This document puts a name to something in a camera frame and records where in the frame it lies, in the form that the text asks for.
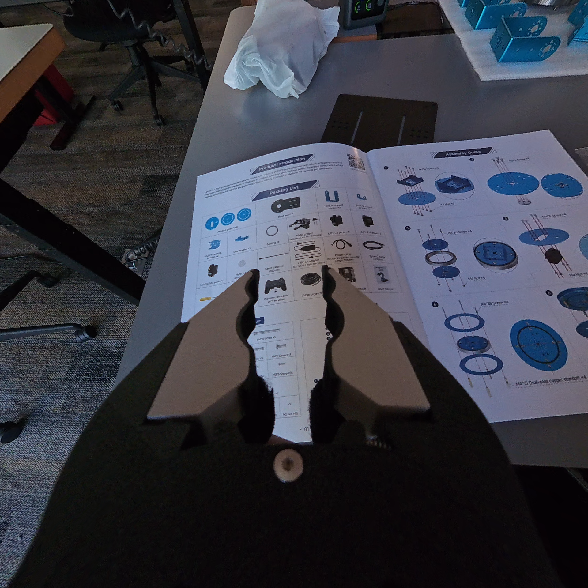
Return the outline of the crumpled white plastic bag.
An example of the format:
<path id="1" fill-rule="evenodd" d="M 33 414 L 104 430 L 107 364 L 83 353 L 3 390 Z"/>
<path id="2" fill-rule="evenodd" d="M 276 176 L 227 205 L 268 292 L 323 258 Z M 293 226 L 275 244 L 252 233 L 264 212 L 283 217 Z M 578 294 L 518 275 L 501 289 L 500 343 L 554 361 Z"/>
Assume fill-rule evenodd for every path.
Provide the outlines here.
<path id="1" fill-rule="evenodd" d="M 224 83 L 245 90 L 261 81 L 279 98 L 297 98 L 337 35 L 339 10 L 306 1 L 258 1 Z"/>

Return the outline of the black office chair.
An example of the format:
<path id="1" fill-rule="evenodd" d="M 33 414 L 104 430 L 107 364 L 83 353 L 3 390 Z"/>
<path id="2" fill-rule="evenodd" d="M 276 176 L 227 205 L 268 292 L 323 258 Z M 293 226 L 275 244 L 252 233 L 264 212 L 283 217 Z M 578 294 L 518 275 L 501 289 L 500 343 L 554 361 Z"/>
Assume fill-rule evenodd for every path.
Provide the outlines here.
<path id="1" fill-rule="evenodd" d="M 153 119 L 159 126 L 165 124 L 156 103 L 160 75 L 188 81 L 199 79 L 202 90 L 206 90 L 211 67 L 188 1 L 70 1 L 69 4 L 70 9 L 63 16 L 69 33 L 103 45 L 118 43 L 129 53 L 132 69 L 108 96 L 115 111 L 123 110 L 119 96 L 141 79 L 147 80 Z M 174 19 L 180 22 L 187 47 L 176 45 L 172 38 L 154 28 L 158 22 Z"/>

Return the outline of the row of blue long brackets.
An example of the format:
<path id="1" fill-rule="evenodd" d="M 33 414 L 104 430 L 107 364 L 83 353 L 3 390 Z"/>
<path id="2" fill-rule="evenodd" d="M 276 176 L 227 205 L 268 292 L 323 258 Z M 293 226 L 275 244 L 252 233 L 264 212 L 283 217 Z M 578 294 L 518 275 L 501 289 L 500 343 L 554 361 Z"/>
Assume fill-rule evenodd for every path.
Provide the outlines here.
<path id="1" fill-rule="evenodd" d="M 560 47 L 561 38 L 543 36 L 548 19 L 527 17 L 531 1 L 458 1 L 475 31 L 493 30 L 489 41 L 498 63 L 542 62 Z M 567 20 L 573 29 L 567 40 L 587 42 L 587 1 L 571 1 L 574 6 Z"/>

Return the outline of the wooden side table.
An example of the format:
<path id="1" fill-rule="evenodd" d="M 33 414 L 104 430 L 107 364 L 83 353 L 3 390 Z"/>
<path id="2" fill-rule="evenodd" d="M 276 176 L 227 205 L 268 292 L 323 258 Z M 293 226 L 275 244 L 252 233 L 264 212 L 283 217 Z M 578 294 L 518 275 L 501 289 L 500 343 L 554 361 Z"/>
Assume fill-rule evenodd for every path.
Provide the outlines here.
<path id="1" fill-rule="evenodd" d="M 50 74 L 64 43 L 51 24 L 1 28 L 1 169 L 24 143 L 42 111 L 55 111 L 63 127 L 50 144 L 65 149 L 85 107 L 70 105 L 72 92 L 59 75 Z"/>

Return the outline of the white foam sheet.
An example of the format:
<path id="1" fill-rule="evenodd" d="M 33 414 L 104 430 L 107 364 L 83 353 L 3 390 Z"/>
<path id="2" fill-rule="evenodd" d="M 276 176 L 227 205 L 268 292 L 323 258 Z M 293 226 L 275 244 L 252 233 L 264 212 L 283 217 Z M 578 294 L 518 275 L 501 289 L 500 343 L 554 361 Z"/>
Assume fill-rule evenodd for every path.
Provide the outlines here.
<path id="1" fill-rule="evenodd" d="M 544 16 L 548 19 L 546 29 L 541 35 L 559 36 L 560 47 L 551 57 L 542 62 L 498 63 L 489 44 L 493 30 L 473 30 L 465 17 L 466 9 L 461 8 L 457 1 L 439 1 L 439 5 L 483 82 L 587 74 L 587 42 L 575 40 L 567 44 L 573 29 L 567 18 L 574 10 L 574 6 L 561 6 L 556 9 L 538 5 L 528 6 L 527 17 Z"/>

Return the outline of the black desk leg frame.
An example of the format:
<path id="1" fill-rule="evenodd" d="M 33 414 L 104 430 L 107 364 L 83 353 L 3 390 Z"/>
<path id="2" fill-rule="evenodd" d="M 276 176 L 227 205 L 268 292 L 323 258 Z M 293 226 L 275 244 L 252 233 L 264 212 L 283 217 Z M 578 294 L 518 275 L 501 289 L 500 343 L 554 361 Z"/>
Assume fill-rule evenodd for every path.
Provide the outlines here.
<path id="1" fill-rule="evenodd" d="M 145 281 L 94 241 L 1 180 L 1 224 L 48 256 L 139 305 Z"/>

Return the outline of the grey chair base with casters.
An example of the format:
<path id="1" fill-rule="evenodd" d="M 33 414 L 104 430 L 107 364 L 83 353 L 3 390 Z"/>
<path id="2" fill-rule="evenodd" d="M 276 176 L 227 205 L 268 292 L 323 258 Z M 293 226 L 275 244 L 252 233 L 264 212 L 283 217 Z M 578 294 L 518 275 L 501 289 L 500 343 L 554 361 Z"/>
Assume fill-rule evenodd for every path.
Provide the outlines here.
<path id="1" fill-rule="evenodd" d="M 53 287 L 58 282 L 58 278 L 52 275 L 42 274 L 35 270 L 29 271 L 1 291 L 1 310 L 3 310 L 34 279 L 37 279 L 39 283 L 42 283 L 47 288 Z M 1 329 L 1 341 L 4 342 L 11 339 L 22 339 L 40 334 L 56 334 L 62 332 L 72 332 L 78 342 L 88 341 L 97 337 L 98 334 L 96 328 L 91 325 L 82 326 L 77 323 L 64 323 L 57 325 Z"/>

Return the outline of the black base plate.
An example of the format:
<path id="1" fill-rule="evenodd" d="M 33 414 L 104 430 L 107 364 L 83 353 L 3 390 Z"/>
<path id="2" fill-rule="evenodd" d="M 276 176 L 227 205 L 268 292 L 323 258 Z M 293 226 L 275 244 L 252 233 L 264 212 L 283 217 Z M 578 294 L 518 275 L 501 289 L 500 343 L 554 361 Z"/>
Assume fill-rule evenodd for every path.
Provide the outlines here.
<path id="1" fill-rule="evenodd" d="M 436 116 L 434 102 L 341 94 L 321 141 L 342 143 L 365 152 L 431 143 Z"/>

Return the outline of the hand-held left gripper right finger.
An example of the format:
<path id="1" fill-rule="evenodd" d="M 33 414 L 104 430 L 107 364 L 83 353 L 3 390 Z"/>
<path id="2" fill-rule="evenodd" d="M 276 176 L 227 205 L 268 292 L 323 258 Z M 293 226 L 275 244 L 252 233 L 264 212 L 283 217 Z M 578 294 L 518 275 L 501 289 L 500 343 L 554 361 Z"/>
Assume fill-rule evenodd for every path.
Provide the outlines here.
<path id="1" fill-rule="evenodd" d="M 323 377 L 309 406 L 314 443 L 329 443 L 344 420 L 374 435 L 388 419 L 430 409 L 389 315 L 334 269 L 323 266 L 327 342 Z"/>

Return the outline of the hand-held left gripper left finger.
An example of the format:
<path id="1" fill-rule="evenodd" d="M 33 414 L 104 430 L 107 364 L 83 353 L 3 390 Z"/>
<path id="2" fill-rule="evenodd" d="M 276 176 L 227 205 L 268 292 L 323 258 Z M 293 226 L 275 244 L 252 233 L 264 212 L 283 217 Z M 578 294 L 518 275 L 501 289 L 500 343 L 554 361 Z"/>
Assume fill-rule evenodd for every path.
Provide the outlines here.
<path id="1" fill-rule="evenodd" d="M 246 272 L 187 323 L 147 414 L 199 423 L 206 437 L 222 421 L 248 443 L 266 443 L 275 425 L 273 393 L 256 372 L 247 342 L 255 328 L 259 271 Z"/>

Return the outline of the white instruction manual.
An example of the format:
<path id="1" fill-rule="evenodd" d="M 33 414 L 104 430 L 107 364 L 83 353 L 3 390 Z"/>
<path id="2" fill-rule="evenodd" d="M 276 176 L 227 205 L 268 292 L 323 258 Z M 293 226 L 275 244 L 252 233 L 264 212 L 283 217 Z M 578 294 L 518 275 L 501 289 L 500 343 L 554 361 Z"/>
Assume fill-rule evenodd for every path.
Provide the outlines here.
<path id="1" fill-rule="evenodd" d="M 249 338 L 309 442 L 320 269 L 424 340 L 489 422 L 587 413 L 587 176 L 550 131 L 274 152 L 197 180 L 182 320 L 260 273 Z"/>

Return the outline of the grey desk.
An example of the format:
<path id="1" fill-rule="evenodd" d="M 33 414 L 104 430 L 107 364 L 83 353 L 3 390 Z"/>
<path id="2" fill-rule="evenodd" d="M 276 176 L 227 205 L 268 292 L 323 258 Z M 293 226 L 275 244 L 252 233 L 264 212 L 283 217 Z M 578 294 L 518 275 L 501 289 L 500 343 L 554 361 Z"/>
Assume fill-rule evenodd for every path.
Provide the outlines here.
<path id="1" fill-rule="evenodd" d="M 517 87 L 499 83 L 484 88 L 459 55 L 458 43 L 451 36 L 334 47 L 298 99 L 277 98 L 262 86 L 233 91 L 223 83 L 222 70 L 237 36 L 247 28 L 245 13 L 237 9 L 230 16 L 217 70 L 180 173 L 176 188 L 180 200 L 169 210 L 160 257 L 137 315 L 131 340 L 136 358 L 130 359 L 128 352 L 120 378 L 163 338 L 166 330 L 182 320 L 200 176 L 286 149 L 334 143 L 321 139 L 341 94 L 436 103 L 434 140 L 415 145 L 513 136 L 527 123 L 535 124 L 534 115 L 525 112 L 524 100 L 530 98 L 534 84 L 525 82 Z M 515 463 L 585 467 L 584 417 L 580 418 L 581 425 L 577 424 L 577 415 L 581 414 L 495 422 L 495 430 Z"/>

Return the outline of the grey power station with display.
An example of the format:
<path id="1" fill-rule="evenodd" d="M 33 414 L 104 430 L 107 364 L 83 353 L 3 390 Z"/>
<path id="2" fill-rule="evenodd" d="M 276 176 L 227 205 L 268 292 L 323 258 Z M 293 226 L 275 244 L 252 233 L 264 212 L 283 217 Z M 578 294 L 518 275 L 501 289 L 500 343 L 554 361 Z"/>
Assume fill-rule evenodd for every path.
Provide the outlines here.
<path id="1" fill-rule="evenodd" d="M 386 18 L 388 0 L 339 1 L 339 24 L 352 30 L 382 23 Z"/>

